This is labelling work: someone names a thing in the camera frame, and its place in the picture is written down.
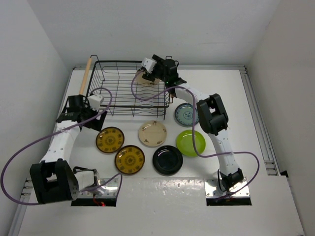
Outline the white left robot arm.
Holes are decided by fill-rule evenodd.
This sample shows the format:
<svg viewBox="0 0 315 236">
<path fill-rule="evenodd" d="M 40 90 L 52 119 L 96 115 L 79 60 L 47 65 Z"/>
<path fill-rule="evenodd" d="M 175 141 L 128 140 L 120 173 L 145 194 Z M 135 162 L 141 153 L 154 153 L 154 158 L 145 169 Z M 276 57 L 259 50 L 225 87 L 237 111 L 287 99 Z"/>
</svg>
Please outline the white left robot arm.
<svg viewBox="0 0 315 236">
<path fill-rule="evenodd" d="M 31 180 L 39 204 L 74 201 L 79 192 L 94 191 L 98 185 L 96 169 L 71 168 L 69 160 L 79 133 L 83 127 L 100 131 L 106 111 L 100 112 L 104 97 L 72 95 L 66 100 L 56 120 L 56 135 L 44 157 L 30 168 Z"/>
</svg>

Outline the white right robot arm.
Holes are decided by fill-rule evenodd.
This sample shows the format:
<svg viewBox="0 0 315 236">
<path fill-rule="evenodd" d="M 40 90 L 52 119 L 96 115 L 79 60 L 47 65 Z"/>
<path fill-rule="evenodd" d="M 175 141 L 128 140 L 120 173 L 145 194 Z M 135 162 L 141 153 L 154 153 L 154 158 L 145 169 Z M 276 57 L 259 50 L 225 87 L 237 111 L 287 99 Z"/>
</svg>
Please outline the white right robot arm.
<svg viewBox="0 0 315 236">
<path fill-rule="evenodd" d="M 144 72 L 142 78 L 163 81 L 172 96 L 190 103 L 197 109 L 200 127 L 210 137 L 218 155 L 221 177 L 218 187 L 220 191 L 228 192 L 241 182 L 244 176 L 228 140 L 228 115 L 223 101 L 217 93 L 207 95 L 180 78 L 178 64 L 176 60 L 163 59 L 157 55 L 144 58 L 141 62 Z"/>
</svg>

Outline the beige plate with dark motifs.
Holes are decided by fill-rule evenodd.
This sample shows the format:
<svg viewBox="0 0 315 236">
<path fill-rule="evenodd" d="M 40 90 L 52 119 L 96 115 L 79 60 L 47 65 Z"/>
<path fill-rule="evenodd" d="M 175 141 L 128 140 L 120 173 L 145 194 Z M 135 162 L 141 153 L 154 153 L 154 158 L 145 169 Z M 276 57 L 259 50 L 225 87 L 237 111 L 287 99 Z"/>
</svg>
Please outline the beige plate with dark motifs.
<svg viewBox="0 0 315 236">
<path fill-rule="evenodd" d="M 140 72 L 135 81 L 137 84 L 141 85 L 141 86 L 153 86 L 153 85 L 157 85 L 160 82 L 160 79 L 154 79 L 154 81 L 149 81 L 143 78 L 143 75 L 145 74 L 145 72 Z"/>
</svg>

